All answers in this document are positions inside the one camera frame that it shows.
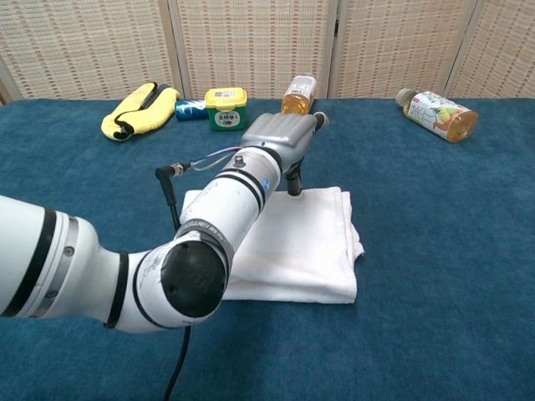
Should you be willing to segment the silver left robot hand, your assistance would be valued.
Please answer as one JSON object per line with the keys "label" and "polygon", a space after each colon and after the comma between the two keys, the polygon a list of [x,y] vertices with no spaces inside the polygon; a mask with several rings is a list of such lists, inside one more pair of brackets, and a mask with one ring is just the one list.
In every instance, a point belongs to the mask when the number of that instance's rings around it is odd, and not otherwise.
{"label": "silver left robot hand", "polygon": [[298,196],[302,192],[301,164],[313,135],[329,125],[323,112],[314,114],[261,114],[242,136],[242,147],[258,147],[273,154],[287,180],[287,192]]}

